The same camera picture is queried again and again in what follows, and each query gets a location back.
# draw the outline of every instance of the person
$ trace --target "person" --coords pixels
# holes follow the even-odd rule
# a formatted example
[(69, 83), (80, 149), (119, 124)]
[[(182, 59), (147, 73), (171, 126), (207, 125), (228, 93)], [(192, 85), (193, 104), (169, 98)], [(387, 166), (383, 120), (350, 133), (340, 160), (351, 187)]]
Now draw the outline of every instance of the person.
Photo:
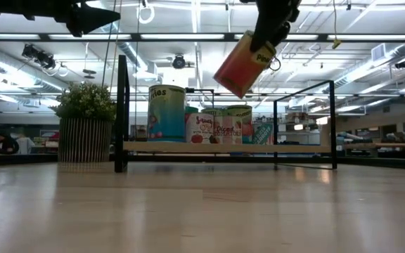
[(18, 135), (17, 143), (20, 146), (17, 155), (29, 155), (31, 153), (32, 147), (35, 146), (35, 143), (24, 134)]
[(5, 136), (0, 135), (0, 149), (5, 150), (7, 152), (13, 151), (13, 146), (10, 140), (8, 140)]

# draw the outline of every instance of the food can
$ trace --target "food can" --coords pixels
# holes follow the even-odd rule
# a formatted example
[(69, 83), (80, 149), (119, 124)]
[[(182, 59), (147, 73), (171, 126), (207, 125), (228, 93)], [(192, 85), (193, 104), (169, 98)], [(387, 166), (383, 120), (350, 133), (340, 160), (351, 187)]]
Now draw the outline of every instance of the food can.
[(214, 143), (214, 116), (207, 113), (191, 113), (186, 123), (188, 143)]
[(276, 49), (269, 41), (257, 52), (251, 52), (253, 34), (249, 30), (245, 32), (214, 76), (215, 81), (239, 98), (243, 98), (276, 55)]
[(179, 86), (149, 88), (148, 141), (185, 142), (186, 90)]
[(187, 119), (190, 117), (190, 114), (197, 113), (199, 109), (191, 106), (186, 106), (186, 116), (185, 116), (185, 123), (187, 124)]
[(260, 145), (273, 145), (273, 124), (271, 123), (257, 123), (253, 125), (254, 134), (252, 136), (253, 144)]
[(226, 113), (229, 116), (237, 116), (242, 122), (243, 144), (252, 144), (252, 107), (249, 105), (232, 105), (227, 107)]
[(242, 144), (242, 122), (236, 116), (215, 116), (214, 140), (219, 144)]
[(214, 116), (223, 116), (224, 111), (225, 110), (223, 110), (223, 109), (216, 109), (216, 108), (208, 108), (208, 109), (201, 110), (201, 112), (208, 113), (208, 114), (214, 115)]

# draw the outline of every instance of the duct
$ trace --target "duct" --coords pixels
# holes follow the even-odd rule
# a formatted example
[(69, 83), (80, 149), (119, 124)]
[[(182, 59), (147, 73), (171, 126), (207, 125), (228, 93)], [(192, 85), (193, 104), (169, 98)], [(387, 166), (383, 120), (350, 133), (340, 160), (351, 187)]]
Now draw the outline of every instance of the duct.
[[(87, 4), (91, 7), (95, 8), (106, 8), (104, 2), (102, 1), (90, 1)], [(103, 33), (106, 34), (118, 34), (122, 32), (122, 30), (118, 27), (118, 25), (114, 22), (112, 24), (105, 25), (99, 28)], [(129, 61), (136, 66), (138, 74), (137, 78), (139, 79), (150, 79), (152, 81), (157, 81), (158, 73), (157, 73), (157, 66), (155, 63), (149, 60), (144, 60), (142, 56), (135, 51), (132, 45), (128, 42), (116, 42), (118, 49), (123, 52)]]
[(353, 67), (347, 69), (344, 74), (335, 79), (335, 88), (352, 83), (366, 75), (379, 70), (381, 67), (393, 65), (405, 58), (405, 44), (383, 44), (385, 46), (385, 57), (383, 60), (373, 60), (373, 56), (361, 61)]
[(43, 74), (41, 70), (26, 65), (2, 52), (0, 52), (0, 73), (13, 75), (14, 79), (19, 80), (20, 83), (18, 84), (20, 85), (30, 83), (36, 92), (38, 92), (37, 88), (45, 91), (56, 91), (68, 87), (65, 82)]

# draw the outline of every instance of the security camera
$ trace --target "security camera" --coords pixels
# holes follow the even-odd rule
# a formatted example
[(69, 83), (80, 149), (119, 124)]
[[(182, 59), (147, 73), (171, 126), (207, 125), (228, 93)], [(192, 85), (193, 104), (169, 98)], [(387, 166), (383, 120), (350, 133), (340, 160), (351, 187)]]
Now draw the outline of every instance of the security camera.
[(175, 69), (177, 69), (177, 70), (180, 70), (180, 69), (185, 68), (185, 66), (186, 66), (186, 61), (184, 60), (184, 56), (181, 55), (181, 54), (176, 55), (176, 56), (174, 57), (172, 66), (173, 66), (173, 68), (175, 68)]

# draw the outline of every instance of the ceiling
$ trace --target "ceiling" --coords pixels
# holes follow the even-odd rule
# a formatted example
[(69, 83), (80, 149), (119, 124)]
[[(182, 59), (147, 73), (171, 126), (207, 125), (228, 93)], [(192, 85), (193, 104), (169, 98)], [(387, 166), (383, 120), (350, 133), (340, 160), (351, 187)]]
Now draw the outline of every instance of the ceiling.
[[(138, 1), (116, 1), (116, 11), (122, 15), (121, 21), (116, 23), (119, 32), (123, 33), (218, 33), (235, 32), (244, 33), (245, 30), (253, 30), (257, 19), (257, 9), (253, 5), (243, 5), (238, 0), (228, 0), (229, 11), (226, 11), (225, 0), (150, 0), (148, 5), (154, 8), (155, 15), (152, 20), (142, 24), (137, 19)], [(352, 4), (352, 9), (347, 11), (347, 4)], [(115, 1), (94, 1), (92, 6), (112, 9)], [(405, 0), (361, 0), (361, 1), (336, 1), (336, 20), (333, 11), (333, 2), (329, 0), (302, 0), (301, 13), (295, 23), (292, 24), (292, 33), (302, 34), (333, 34), (335, 30), (339, 34), (405, 34)], [(141, 11), (141, 17), (148, 19), (150, 11)], [(35, 22), (28, 21), (21, 15), (3, 14), (0, 17), (0, 33), (68, 33), (64, 24), (56, 23), (52, 18), (37, 18)], [(25, 44), (34, 44), (40, 50), (54, 55), (54, 58), (67, 67), (48, 72), (41, 71), (38, 65), (28, 62), (21, 52)], [(388, 48), (400, 44), (388, 44)], [(216, 83), (212, 76), (222, 64), (223, 60), (233, 50), (235, 42), (130, 42), (130, 46), (139, 53), (144, 60), (155, 63), (159, 75), (169, 74), (170, 59), (176, 54), (184, 55), (187, 62), (192, 66), (197, 61), (200, 69), (201, 83), (197, 82), (196, 74), (187, 71), (189, 76), (187, 86), (204, 89), (215, 89), (216, 92), (228, 92), (224, 87)], [(276, 49), (277, 58), (282, 63), (278, 72), (265, 71), (256, 81), (252, 90), (257, 93), (292, 93), (300, 89), (314, 85), (327, 79), (338, 79), (343, 74), (350, 72), (351, 68), (363, 64), (371, 57), (371, 49), (379, 43), (342, 43), (336, 49), (332, 49), (332, 43), (285, 43)], [(29, 42), (23, 41), (0, 41), (0, 53), (10, 56), (20, 63), (19, 71), (26, 71), (35, 78), (47, 78), (49, 83), (64, 87), (69, 82), (81, 82), (84, 80), (84, 68), (94, 70), (97, 73), (92, 82), (111, 86), (116, 91), (117, 86), (117, 55), (123, 53), (115, 42), (90, 42), (86, 50), (84, 42)], [(147, 86), (157, 84), (144, 79), (135, 79), (134, 64), (129, 64), (129, 76), (132, 92), (147, 92)], [(397, 89), (405, 88), (405, 79), (396, 85), (398, 77), (405, 77), (405, 68), (396, 69), (393, 64), (383, 65), (376, 70), (360, 75), (344, 86), (337, 88), (337, 93), (361, 93), (364, 89), (394, 79), (393, 84), (388, 84), (375, 93), (394, 93)], [(145, 96), (135, 96), (136, 100), (143, 100)], [(250, 104), (257, 105), (265, 97), (246, 98)], [(232, 96), (217, 96), (216, 102), (236, 100)], [(378, 98), (360, 100), (363, 105), (369, 104)], [(271, 107), (272, 100), (265, 100), (260, 107)], [(316, 107), (322, 104), (320, 99), (307, 100), (309, 106)], [(338, 106), (349, 105), (350, 99), (337, 99)]]

